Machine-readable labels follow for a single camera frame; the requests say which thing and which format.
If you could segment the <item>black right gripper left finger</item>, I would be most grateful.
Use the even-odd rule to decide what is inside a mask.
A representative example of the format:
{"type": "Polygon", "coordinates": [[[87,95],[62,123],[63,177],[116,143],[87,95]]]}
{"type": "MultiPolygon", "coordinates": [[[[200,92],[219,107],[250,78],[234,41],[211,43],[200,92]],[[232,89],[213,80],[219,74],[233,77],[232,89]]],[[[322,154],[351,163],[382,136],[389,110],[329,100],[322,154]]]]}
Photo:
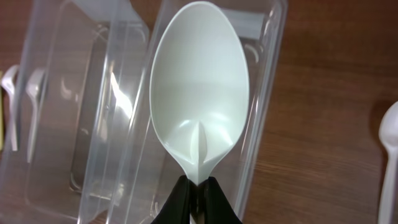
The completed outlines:
{"type": "Polygon", "coordinates": [[[186,175],[178,178],[167,201],[151,224],[190,223],[190,183],[186,175]]]}

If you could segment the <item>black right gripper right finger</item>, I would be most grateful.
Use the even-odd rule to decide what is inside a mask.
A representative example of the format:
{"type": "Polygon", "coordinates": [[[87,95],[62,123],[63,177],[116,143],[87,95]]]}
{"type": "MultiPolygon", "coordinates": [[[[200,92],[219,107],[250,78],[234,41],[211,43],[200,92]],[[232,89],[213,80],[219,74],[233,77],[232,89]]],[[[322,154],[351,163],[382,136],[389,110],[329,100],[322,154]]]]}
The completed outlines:
{"type": "Polygon", "coordinates": [[[215,177],[209,177],[196,188],[196,212],[204,224],[242,224],[215,177]]]}

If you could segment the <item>white plastic spoon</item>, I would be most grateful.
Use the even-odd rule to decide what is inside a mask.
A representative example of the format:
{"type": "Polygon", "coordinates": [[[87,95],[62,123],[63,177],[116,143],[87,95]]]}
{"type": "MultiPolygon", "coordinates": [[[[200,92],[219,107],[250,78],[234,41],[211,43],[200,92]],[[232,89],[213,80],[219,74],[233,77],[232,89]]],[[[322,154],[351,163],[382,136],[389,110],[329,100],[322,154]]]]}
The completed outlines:
{"type": "Polygon", "coordinates": [[[166,151],[196,188],[238,142],[248,116],[249,74],[240,40],[215,4],[195,1],[173,16],[150,75],[150,115],[166,151]]]}
{"type": "Polygon", "coordinates": [[[379,201],[378,224],[391,223],[397,177],[397,102],[384,114],[379,127],[379,140],[387,152],[387,164],[379,201]]]}

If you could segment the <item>white plastic fork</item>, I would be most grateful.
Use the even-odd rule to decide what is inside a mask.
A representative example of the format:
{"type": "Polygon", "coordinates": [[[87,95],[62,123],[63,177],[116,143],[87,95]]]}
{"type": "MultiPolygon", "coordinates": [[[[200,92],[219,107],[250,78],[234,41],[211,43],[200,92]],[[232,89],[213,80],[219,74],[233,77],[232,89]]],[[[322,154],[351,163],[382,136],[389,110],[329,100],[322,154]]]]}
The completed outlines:
{"type": "MultiPolygon", "coordinates": [[[[12,114],[12,105],[15,95],[15,83],[14,79],[17,76],[19,65],[11,66],[1,79],[1,86],[5,89],[9,97],[9,112],[12,114]]],[[[18,151],[18,139],[17,139],[17,128],[16,122],[13,118],[10,118],[9,130],[11,132],[11,146],[13,151],[18,151]]]]}
{"type": "Polygon", "coordinates": [[[39,101],[42,93],[43,79],[45,75],[44,68],[36,68],[27,82],[25,91],[32,103],[32,117],[30,123],[29,140],[27,145],[27,162],[30,163],[34,152],[34,143],[36,138],[36,129],[38,125],[39,101]]]}

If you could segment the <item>clear plastic container right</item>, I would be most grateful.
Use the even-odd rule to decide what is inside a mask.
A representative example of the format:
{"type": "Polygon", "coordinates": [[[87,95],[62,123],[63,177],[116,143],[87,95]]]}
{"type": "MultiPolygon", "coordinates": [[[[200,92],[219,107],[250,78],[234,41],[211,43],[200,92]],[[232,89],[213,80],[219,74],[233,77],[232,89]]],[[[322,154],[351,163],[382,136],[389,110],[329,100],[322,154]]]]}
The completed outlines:
{"type": "MultiPolygon", "coordinates": [[[[86,96],[94,110],[89,136],[79,223],[106,213],[106,223],[150,223],[160,212],[183,171],[155,136],[149,112],[150,67],[161,35],[183,1],[163,1],[153,29],[129,1],[80,1],[94,21],[105,24],[110,39],[98,96],[86,96]]],[[[218,1],[234,27],[249,69],[249,116],[232,151],[214,169],[235,214],[242,218],[271,95],[285,1],[218,1]]]]}

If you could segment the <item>clear plastic container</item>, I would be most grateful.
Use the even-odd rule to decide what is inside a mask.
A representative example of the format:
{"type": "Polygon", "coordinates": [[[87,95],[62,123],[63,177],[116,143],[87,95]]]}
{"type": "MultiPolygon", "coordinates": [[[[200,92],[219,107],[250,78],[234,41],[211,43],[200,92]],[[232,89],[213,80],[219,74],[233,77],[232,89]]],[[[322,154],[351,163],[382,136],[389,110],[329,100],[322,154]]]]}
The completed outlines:
{"type": "Polygon", "coordinates": [[[80,1],[34,1],[15,83],[11,118],[18,151],[7,132],[1,159],[2,223],[79,223],[86,171],[86,144],[110,39],[105,24],[91,19],[80,1]],[[25,91],[36,68],[44,68],[34,152],[27,162],[32,103],[25,91]]]}
{"type": "MultiPolygon", "coordinates": [[[[105,24],[110,39],[98,96],[86,96],[94,110],[89,136],[79,223],[106,213],[106,223],[150,223],[160,212],[183,171],[155,136],[149,112],[150,67],[161,35],[183,1],[163,1],[153,29],[129,1],[80,1],[94,21],[105,24]]],[[[249,116],[232,151],[214,169],[235,214],[242,218],[271,95],[285,1],[218,1],[234,27],[249,69],[249,116]]]]}

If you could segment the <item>clear plastic container left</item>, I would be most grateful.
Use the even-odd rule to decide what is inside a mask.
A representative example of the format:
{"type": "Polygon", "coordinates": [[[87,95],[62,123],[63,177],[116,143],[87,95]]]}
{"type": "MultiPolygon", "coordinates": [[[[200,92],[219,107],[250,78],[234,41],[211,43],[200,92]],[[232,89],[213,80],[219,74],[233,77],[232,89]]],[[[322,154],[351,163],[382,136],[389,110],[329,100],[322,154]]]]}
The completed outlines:
{"type": "Polygon", "coordinates": [[[1,159],[2,223],[79,223],[86,171],[86,144],[110,39],[105,24],[91,19],[80,1],[34,1],[15,83],[11,118],[18,151],[7,132],[1,159]],[[27,162],[32,103],[25,91],[36,68],[44,68],[34,152],[27,162]]]}

